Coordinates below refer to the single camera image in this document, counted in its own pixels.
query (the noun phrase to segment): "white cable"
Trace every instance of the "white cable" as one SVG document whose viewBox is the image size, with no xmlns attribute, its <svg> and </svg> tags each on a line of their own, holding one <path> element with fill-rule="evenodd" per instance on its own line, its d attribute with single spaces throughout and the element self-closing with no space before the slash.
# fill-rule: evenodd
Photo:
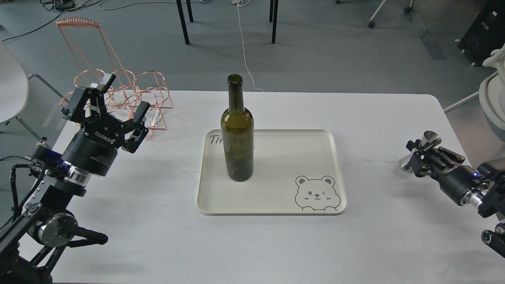
<svg viewBox="0 0 505 284">
<path fill-rule="evenodd" d="M 237 7 L 247 6 L 247 4 L 249 4 L 250 2 L 251 2 L 251 0 L 247 0 L 246 3 L 244 3 L 243 0 L 231 0 L 231 3 L 234 4 L 234 5 L 237 5 Z"/>
<path fill-rule="evenodd" d="M 256 88 L 256 85 L 254 83 L 254 79 L 253 79 L 253 76 L 251 75 L 251 72 L 249 72 L 249 68 L 247 67 L 247 61 L 245 60 L 245 46 L 244 46 L 244 35 L 242 34 L 242 25 L 240 24 L 240 12 L 239 12 L 239 8 L 238 7 L 243 7 L 243 6 L 240 6 L 238 4 L 237 5 L 237 13 L 238 13 L 238 27 L 240 28 L 240 36 L 242 37 L 242 51 L 243 51 L 243 54 L 244 54 L 244 65 L 245 65 L 245 69 L 247 70 L 247 72 L 249 73 L 249 76 L 251 77 L 251 80 L 252 80 L 252 86 L 254 87 L 254 90 L 262 90 L 262 91 L 265 91 L 263 89 L 260 89 L 260 88 Z"/>
</svg>

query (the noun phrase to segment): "green glass bottle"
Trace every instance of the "green glass bottle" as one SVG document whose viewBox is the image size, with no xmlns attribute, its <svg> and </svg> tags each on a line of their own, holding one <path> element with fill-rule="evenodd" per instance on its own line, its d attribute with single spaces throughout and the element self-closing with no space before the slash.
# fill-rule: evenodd
<svg viewBox="0 0 505 284">
<path fill-rule="evenodd" d="M 236 181 L 253 174 L 254 120 L 244 107 L 242 77 L 228 76 L 229 108 L 221 116 L 224 156 L 228 175 Z"/>
</svg>

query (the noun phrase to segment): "cocktail jigger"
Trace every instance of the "cocktail jigger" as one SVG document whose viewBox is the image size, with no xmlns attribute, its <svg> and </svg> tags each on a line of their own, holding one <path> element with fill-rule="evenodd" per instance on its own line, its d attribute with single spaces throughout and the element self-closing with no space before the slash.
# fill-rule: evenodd
<svg viewBox="0 0 505 284">
<path fill-rule="evenodd" d="M 434 146 L 437 146 L 440 143 L 442 143 L 442 138 L 440 137 L 440 135 L 438 135 L 436 132 L 427 130 L 424 132 L 423 137 L 421 137 L 421 143 L 419 145 L 419 148 L 422 149 L 423 151 L 426 151 Z M 417 150 L 418 149 L 415 149 L 415 148 L 412 149 L 410 154 L 406 155 L 405 157 L 401 158 L 398 161 L 398 166 L 404 172 L 407 172 L 407 173 L 414 172 L 412 170 L 410 160 L 411 160 L 412 154 Z"/>
</svg>

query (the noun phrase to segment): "bear face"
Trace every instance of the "bear face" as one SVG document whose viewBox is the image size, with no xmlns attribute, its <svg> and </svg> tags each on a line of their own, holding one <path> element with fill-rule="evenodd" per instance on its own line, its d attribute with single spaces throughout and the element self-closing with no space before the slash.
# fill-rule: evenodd
<svg viewBox="0 0 505 284">
<path fill-rule="evenodd" d="M 340 196 L 333 187 L 335 180 L 329 175 L 321 179 L 308 179 L 301 175 L 296 178 L 296 185 L 298 185 L 298 191 L 294 200 L 302 211 L 336 211 L 340 205 Z"/>
</svg>

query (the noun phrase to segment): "tray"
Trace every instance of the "tray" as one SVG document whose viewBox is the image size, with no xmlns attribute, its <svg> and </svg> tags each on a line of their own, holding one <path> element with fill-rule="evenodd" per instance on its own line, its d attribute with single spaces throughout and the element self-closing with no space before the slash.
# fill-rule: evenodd
<svg viewBox="0 0 505 284">
<path fill-rule="evenodd" d="M 221 130 L 205 138 L 196 205 L 206 215 L 337 215 L 347 205 L 333 135 L 322 129 L 255 129 L 254 172 L 226 172 Z"/>
</svg>

